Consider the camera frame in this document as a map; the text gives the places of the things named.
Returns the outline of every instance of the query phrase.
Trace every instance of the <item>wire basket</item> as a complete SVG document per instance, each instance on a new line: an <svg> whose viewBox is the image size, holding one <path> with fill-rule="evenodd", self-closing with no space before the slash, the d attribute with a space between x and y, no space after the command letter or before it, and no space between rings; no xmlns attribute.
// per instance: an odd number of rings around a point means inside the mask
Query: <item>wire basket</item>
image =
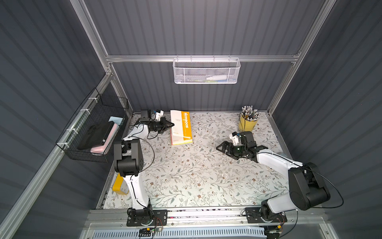
<svg viewBox="0 0 382 239"><path fill-rule="evenodd" d="M174 58L176 84L235 84L238 80L238 58Z"/></svg>
<svg viewBox="0 0 382 239"><path fill-rule="evenodd" d="M116 137L122 136L120 132L124 131L128 121L126 115L128 109L123 106L128 106L126 98L98 94L97 97L93 98L87 109L80 110L82 113L79 120L75 125L70 127L76 114L72 116L69 123L62 131L59 140L56 141L56 145L60 147L70 159L102 163L107 163L108 161L113 160L113 141ZM111 116L123 119L105 151L103 153L91 153L91 149L78 150L77 147L90 126L108 122ZM62 136L67 131L69 131L69 135L62 140Z"/></svg>

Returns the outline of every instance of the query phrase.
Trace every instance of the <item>light blue cloth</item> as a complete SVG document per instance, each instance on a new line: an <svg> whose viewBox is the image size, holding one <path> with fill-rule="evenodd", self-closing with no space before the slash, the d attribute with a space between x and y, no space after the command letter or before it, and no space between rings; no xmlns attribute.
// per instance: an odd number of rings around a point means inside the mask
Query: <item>light blue cloth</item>
<svg viewBox="0 0 382 239"><path fill-rule="evenodd" d="M116 123L117 125L121 125L121 123L122 123L122 118L120 118L120 117L110 116L109 122L110 122L110 121L113 121L113 122Z"/></svg>

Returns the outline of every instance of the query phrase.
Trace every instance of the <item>vent grille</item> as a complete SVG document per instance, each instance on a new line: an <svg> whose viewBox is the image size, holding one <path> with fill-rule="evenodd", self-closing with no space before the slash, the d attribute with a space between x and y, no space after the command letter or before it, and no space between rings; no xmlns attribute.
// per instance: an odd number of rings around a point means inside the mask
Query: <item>vent grille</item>
<svg viewBox="0 0 382 239"><path fill-rule="evenodd" d="M94 239L138 239L139 229L118 229L118 230L95 230ZM155 233L155 238L179 238L179 237L262 237L264 228L253 226L236 226L236 227L203 227L203 228L165 228L161 232Z"/></svg>

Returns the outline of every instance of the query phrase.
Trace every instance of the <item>yellow object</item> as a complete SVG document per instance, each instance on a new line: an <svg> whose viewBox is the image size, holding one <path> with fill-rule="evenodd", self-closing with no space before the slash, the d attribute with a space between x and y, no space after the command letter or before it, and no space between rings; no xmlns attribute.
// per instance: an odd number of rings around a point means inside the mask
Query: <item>yellow object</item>
<svg viewBox="0 0 382 239"><path fill-rule="evenodd" d="M123 180L120 174L117 175L113 185L113 191L120 195L127 195L129 193L129 188L127 187L127 183Z"/></svg>
<svg viewBox="0 0 382 239"><path fill-rule="evenodd" d="M241 131L241 132L252 131L256 124L257 124L257 120L252 121L252 122L245 120L243 115L240 114L239 131Z"/></svg>
<svg viewBox="0 0 382 239"><path fill-rule="evenodd" d="M175 125L170 128L171 145L184 145L192 143L190 113L187 111L170 111L171 122Z"/></svg>

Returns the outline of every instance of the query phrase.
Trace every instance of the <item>black mounting plate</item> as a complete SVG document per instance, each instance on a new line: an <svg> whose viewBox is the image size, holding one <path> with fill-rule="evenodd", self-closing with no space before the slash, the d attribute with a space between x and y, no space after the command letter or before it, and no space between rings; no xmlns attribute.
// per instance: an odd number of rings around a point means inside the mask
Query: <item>black mounting plate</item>
<svg viewBox="0 0 382 239"><path fill-rule="evenodd" d="M288 221L287 216L285 215L284 212L281 212L282 216L280 214L277 214L277 216L275 216L272 221L266 222L260 217L259 206L247 207L244 209L245 209L245 215L246 215L248 223L279 223L279 222L286 223Z"/></svg>
<svg viewBox="0 0 382 239"><path fill-rule="evenodd" d="M153 210L154 215L162 221L162 224L159 220L153 220L147 227L154 227L155 221L158 222L157 226L165 226L167 224L167 210ZM142 226L139 222L134 221L132 218L127 220L126 226Z"/></svg>

